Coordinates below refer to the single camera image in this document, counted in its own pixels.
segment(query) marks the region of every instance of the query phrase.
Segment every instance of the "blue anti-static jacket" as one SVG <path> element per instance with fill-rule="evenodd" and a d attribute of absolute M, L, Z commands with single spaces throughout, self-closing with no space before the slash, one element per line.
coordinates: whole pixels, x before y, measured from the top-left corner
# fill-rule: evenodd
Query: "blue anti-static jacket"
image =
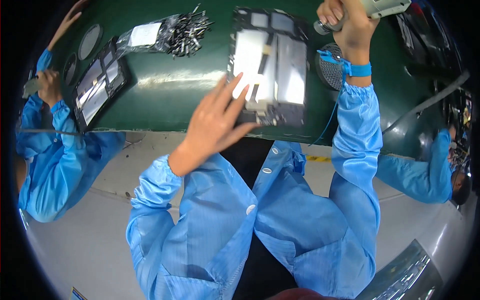
<path fill-rule="evenodd" d="M 312 193 L 298 143 L 274 142 L 252 190 L 220 154 L 185 176 L 180 219 L 167 211 L 182 178 L 162 156 L 140 176 L 126 238 L 149 300 L 231 299 L 252 232 L 301 288 L 355 298 L 375 274 L 380 222 L 372 186 L 382 147 L 373 86 L 344 83 L 328 198 Z"/>
<path fill-rule="evenodd" d="M 452 169 L 447 159 L 450 139 L 447 129 L 438 133 L 428 162 L 378 156 L 377 178 L 417 201 L 445 203 L 452 198 Z"/>
<path fill-rule="evenodd" d="M 45 50 L 38 60 L 37 70 L 45 70 L 51 58 L 51 52 Z M 37 93 L 28 99 L 22 113 L 22 128 L 40 128 L 42 104 Z M 77 132 L 70 109 L 63 100 L 54 105 L 51 112 L 57 131 Z M 39 222 L 62 217 L 86 194 L 124 143 L 124 132 L 90 132 L 83 136 L 18 132 L 16 150 L 28 165 L 19 193 L 19 208 Z"/>

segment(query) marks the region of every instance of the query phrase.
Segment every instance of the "blue anti-static wrist strap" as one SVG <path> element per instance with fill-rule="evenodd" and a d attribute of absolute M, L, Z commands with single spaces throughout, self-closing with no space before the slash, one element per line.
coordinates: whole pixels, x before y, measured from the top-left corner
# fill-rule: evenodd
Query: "blue anti-static wrist strap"
<path fill-rule="evenodd" d="M 349 76 L 354 76 L 354 77 L 365 77 L 365 76 L 370 76 L 372 74 L 372 65 L 370 64 L 370 62 L 363 66 L 357 66 L 357 65 L 352 65 L 346 59 L 338 59 L 338 60 L 334 59 L 330 51 L 317 50 L 317 52 L 320 53 L 320 58 L 322 60 L 325 60 L 327 62 L 331 62 L 334 64 L 341 64 L 344 77 L 347 74 Z"/>
<path fill-rule="evenodd" d="M 330 51 L 317 50 L 317 52 L 320 53 L 320 58 L 321 59 L 323 59 L 327 62 L 334 63 L 334 64 L 341 64 L 343 82 L 345 82 L 345 78 L 346 78 L 347 74 L 350 75 L 350 76 L 355 76 L 355 77 L 365 77 L 365 76 L 370 76 L 372 74 L 372 65 L 370 64 L 370 62 L 367 65 L 364 65 L 364 66 L 356 66 L 356 65 L 352 65 L 348 60 L 345 60 L 345 59 L 339 59 L 339 60 L 334 59 L 332 57 L 332 53 Z M 330 125 L 330 121 L 332 120 L 333 114 L 335 113 L 335 109 L 336 109 L 336 106 L 338 104 L 338 98 L 339 97 L 340 97 L 340 93 L 338 93 L 338 96 L 336 97 L 336 101 L 335 101 L 335 105 L 333 106 L 332 114 L 330 115 L 330 119 L 328 120 L 328 123 L 325 126 L 324 131 L 322 132 L 322 134 L 320 134 L 318 139 L 315 142 L 311 143 L 309 146 L 315 144 L 316 142 L 318 142 L 318 140 L 323 139 L 324 133 L 327 130 L 328 125 Z"/>

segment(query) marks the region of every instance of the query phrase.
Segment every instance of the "plastic bag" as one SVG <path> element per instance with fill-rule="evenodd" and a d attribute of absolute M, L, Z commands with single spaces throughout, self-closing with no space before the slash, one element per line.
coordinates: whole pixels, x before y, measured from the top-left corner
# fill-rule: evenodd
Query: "plastic bag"
<path fill-rule="evenodd" d="M 117 56 L 130 52 L 168 52 L 180 14 L 135 26 L 117 40 Z"/>

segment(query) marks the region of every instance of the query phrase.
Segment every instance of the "green workbench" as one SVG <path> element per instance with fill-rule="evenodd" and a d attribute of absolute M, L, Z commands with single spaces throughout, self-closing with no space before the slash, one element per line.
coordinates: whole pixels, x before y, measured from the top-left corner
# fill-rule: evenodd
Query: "green workbench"
<path fill-rule="evenodd" d="M 77 52 L 86 30 L 93 24 L 103 27 L 100 48 L 112 37 L 132 29 L 136 25 L 176 14 L 191 12 L 198 0 L 175 2 L 151 0 L 96 0 L 83 12 L 67 34 L 54 48 L 54 67 L 61 70 L 72 52 Z M 253 1 L 235 3 L 221 0 L 204 1 L 199 10 L 206 10 L 215 23 L 212 31 L 205 33 L 202 48 L 195 56 L 175 60 L 165 53 L 130 53 L 126 56 L 132 73 L 132 82 L 121 92 L 114 103 L 105 110 L 96 123 L 95 131 L 156 131 L 184 132 L 193 110 L 202 97 L 215 86 L 226 71 L 228 42 L 234 5 L 247 7 L 278 8 L 302 16 L 313 23 L 319 3 L 308 0 Z M 332 35 L 312 34 L 315 52 L 333 42 Z M 79 64 L 82 74 L 95 55 Z M 411 77 L 405 69 L 409 63 L 398 37 L 386 20 L 380 22 L 371 48 L 372 81 L 378 95 L 381 127 L 386 128 L 402 114 L 431 96 L 429 81 Z M 63 86 L 67 103 L 71 103 L 71 86 Z M 312 143 L 322 133 L 334 107 L 337 92 L 328 90 L 320 81 L 313 61 L 307 76 L 307 116 L 303 128 L 265 127 L 252 136 Z M 437 107 L 426 109 L 417 120 L 406 120 L 397 130 L 384 137 L 384 151 L 403 156 L 417 157 L 421 150 L 419 135 L 432 132 L 441 114 Z M 337 122 L 333 118 L 324 138 L 317 144 L 331 145 Z"/>

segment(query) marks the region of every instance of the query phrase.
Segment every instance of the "person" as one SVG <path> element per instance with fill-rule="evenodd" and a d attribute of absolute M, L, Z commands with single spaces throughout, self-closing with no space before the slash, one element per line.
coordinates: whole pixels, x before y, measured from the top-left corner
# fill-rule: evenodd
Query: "person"
<path fill-rule="evenodd" d="M 80 0 L 72 7 L 38 60 L 37 75 L 42 89 L 29 97 L 25 104 L 20 128 L 39 129 L 40 111 L 45 103 L 53 114 L 55 130 L 78 133 L 60 92 L 59 73 L 47 68 L 53 46 L 80 17 L 81 12 L 74 16 L 72 13 L 85 1 Z M 59 219 L 80 201 L 124 144 L 124 132 L 88 132 L 84 135 L 17 132 L 14 163 L 18 207 L 39 222 Z"/>
<path fill-rule="evenodd" d="M 349 19 L 335 41 L 352 65 L 369 65 L 378 20 L 367 17 L 359 0 L 325 0 L 319 19 L 338 22 L 342 3 Z M 252 187 L 224 158 L 225 149 L 257 127 L 233 128 L 248 91 L 230 102 L 241 76 L 226 86 L 220 80 L 194 111 L 184 141 L 139 177 L 126 239 L 145 297 L 354 299 L 375 274 L 380 222 L 372 179 L 383 142 L 371 76 L 343 82 L 328 198 L 314 195 L 303 178 L 306 158 L 298 143 L 271 142 Z M 175 225 L 169 201 L 182 179 Z"/>
<path fill-rule="evenodd" d="M 453 170 L 450 143 L 456 129 L 441 129 L 432 143 L 429 161 L 378 156 L 376 177 L 408 197 L 427 204 L 441 204 L 452 199 L 462 205 L 466 202 L 471 183 L 461 168 Z"/>

